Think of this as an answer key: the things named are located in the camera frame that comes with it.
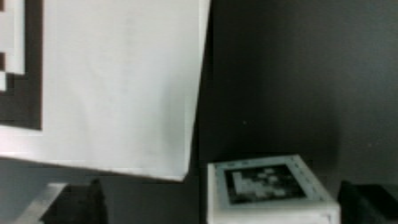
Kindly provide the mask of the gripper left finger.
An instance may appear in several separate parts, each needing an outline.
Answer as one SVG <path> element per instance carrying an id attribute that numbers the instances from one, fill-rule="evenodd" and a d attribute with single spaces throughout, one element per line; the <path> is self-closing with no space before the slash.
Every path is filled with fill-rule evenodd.
<path id="1" fill-rule="evenodd" d="M 102 183 L 50 183 L 36 196 L 15 224 L 107 224 Z"/>

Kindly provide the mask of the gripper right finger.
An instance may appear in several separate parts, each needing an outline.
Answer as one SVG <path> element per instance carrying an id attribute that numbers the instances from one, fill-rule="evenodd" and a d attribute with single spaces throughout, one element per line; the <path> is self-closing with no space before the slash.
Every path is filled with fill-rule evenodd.
<path id="1" fill-rule="evenodd" d="M 341 224 L 398 224 L 398 185 L 341 182 Z"/>

